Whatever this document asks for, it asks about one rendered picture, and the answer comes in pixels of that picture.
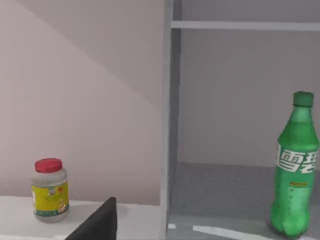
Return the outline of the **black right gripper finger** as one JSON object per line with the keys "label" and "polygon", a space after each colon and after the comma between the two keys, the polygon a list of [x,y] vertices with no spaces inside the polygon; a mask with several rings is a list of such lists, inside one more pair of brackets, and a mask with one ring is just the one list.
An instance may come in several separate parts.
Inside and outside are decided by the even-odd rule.
{"label": "black right gripper finger", "polygon": [[65,240],[117,240],[117,200],[110,197]]}

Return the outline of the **red-lidded jar with yellow label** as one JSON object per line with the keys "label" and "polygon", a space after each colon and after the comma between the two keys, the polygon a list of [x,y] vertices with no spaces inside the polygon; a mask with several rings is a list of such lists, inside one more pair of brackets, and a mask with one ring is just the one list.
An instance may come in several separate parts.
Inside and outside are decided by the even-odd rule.
{"label": "red-lidded jar with yellow label", "polygon": [[37,160],[31,174],[33,214],[43,223],[56,223],[69,213],[68,172],[59,158]]}

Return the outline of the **grey open cabinet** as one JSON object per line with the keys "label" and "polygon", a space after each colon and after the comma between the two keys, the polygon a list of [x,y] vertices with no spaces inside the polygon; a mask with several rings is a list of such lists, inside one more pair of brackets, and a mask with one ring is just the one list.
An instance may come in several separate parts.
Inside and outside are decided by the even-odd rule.
{"label": "grey open cabinet", "polygon": [[320,240],[320,147],[306,232],[270,225],[277,140],[314,95],[320,0],[165,0],[165,240]]}

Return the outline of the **green bottle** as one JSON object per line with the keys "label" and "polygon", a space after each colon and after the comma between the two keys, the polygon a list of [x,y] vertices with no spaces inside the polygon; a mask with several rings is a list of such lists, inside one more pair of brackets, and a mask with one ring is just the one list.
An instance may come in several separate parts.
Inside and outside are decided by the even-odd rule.
{"label": "green bottle", "polygon": [[302,236],[310,223],[309,203],[320,148],[312,117],[313,103],[313,93],[295,92],[291,115],[277,139],[269,224],[287,238]]}

